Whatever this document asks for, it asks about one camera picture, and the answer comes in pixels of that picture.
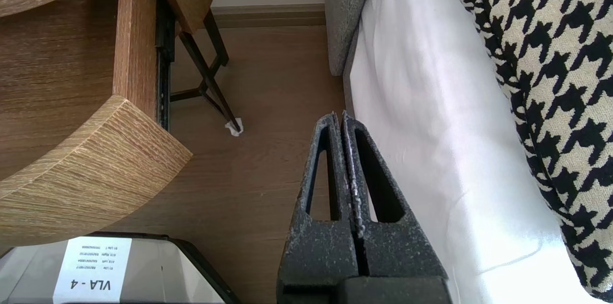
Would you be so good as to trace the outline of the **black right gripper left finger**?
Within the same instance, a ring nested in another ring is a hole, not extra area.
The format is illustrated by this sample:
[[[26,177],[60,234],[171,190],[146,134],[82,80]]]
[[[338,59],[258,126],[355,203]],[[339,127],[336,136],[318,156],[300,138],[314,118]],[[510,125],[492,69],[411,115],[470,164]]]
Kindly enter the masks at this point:
[[[319,156],[326,153],[330,219],[311,216]],[[335,113],[314,127],[277,276],[279,304],[332,304],[337,286],[359,275],[352,236],[353,212],[340,123]]]

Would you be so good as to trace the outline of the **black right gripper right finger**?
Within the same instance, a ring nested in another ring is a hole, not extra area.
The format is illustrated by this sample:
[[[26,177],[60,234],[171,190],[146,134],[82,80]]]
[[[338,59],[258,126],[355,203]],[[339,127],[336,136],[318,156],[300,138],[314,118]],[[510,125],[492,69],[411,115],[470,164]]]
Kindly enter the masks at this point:
[[[365,125],[341,126],[358,275],[343,304],[450,304],[447,273]]]

